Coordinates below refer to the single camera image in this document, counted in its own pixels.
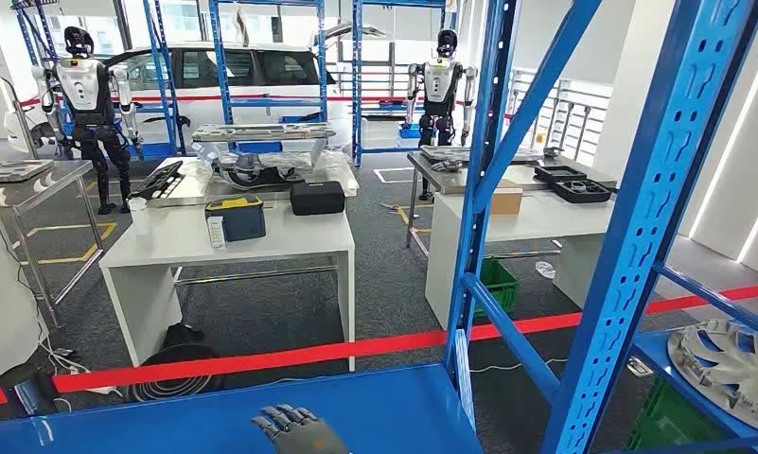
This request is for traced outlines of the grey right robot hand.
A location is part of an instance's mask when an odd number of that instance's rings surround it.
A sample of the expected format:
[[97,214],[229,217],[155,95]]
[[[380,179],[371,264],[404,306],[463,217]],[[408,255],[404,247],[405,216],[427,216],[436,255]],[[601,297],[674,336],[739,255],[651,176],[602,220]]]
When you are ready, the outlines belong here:
[[262,431],[278,454],[350,452],[324,419],[302,407],[267,406],[251,423]]

